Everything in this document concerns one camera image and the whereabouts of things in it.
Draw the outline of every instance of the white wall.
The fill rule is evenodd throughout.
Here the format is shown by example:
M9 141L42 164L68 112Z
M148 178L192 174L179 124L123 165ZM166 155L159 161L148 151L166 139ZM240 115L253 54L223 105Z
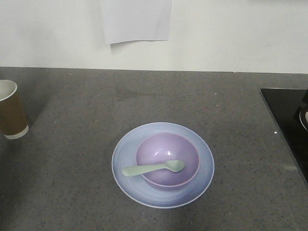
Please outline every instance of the white wall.
M173 0L169 41L106 45L101 0L1 0L0 66L308 73L308 1Z

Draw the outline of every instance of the spoon bowl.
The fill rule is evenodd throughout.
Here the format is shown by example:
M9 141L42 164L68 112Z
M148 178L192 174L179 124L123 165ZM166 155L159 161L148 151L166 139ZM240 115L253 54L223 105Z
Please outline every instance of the spoon bowl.
M180 172L185 167L185 163L181 160L167 160L165 166L170 171Z

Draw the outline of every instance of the light green spoon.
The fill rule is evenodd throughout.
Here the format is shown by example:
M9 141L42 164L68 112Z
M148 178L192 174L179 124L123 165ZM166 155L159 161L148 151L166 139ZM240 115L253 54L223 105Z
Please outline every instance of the light green spoon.
M181 160L167 160L163 164L125 167L122 169L122 173L127 177L132 177L164 168L173 172L180 172L184 167L185 163Z

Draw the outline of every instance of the paper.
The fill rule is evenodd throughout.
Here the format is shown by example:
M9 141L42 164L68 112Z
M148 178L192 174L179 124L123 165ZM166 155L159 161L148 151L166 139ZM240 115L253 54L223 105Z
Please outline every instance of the paper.
M168 40L172 0L103 0L107 44Z

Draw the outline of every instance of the brown paper cup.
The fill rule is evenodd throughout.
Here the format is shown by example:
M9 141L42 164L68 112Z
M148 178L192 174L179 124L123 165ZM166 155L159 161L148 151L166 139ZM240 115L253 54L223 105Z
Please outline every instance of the brown paper cup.
M10 140L24 136L29 130L24 108L17 94L17 84L0 80L0 132Z

